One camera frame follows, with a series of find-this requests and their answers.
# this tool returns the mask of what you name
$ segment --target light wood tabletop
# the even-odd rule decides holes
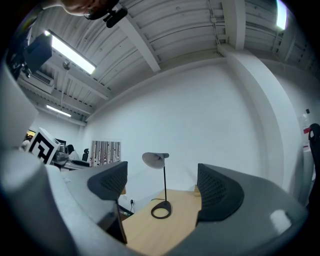
[[[145,208],[122,222],[127,238],[127,247],[150,256],[160,256],[178,245],[195,228],[201,197],[193,191],[167,189],[167,200],[171,203],[171,216],[157,219],[151,216],[154,206],[161,200],[151,201]],[[164,199],[165,191],[156,198]],[[156,216],[165,216],[167,211],[158,209]]]

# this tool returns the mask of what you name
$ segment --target desk lamp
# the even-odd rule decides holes
[[[157,204],[151,210],[152,217],[156,219],[166,219],[171,215],[171,204],[167,201],[167,185],[166,185],[166,165],[165,159],[169,157],[168,153],[144,153],[142,155],[142,160],[144,163],[154,169],[162,169],[163,168],[163,175],[164,175],[164,194],[165,194],[165,201]],[[163,217],[158,217],[154,215],[154,211],[157,209],[166,209],[168,214]]]

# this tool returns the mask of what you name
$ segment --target person in white shirt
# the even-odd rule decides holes
[[[74,149],[73,145],[68,145],[68,153],[69,153],[69,159],[70,160],[80,160],[79,155],[77,154],[77,152]]]

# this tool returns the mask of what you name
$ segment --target black cable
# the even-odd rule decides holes
[[[166,199],[154,198],[154,199],[152,199],[152,200],[166,200]]]

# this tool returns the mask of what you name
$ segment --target wooden table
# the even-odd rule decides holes
[[[144,209],[122,222],[127,246],[139,253],[159,256],[167,253],[196,227],[198,211],[201,210],[201,197],[193,191],[167,189],[167,200],[171,203],[171,216],[157,219],[151,216],[151,209],[161,200],[151,201]],[[162,191],[156,198],[165,198]],[[167,211],[158,209],[156,216],[165,216]]]

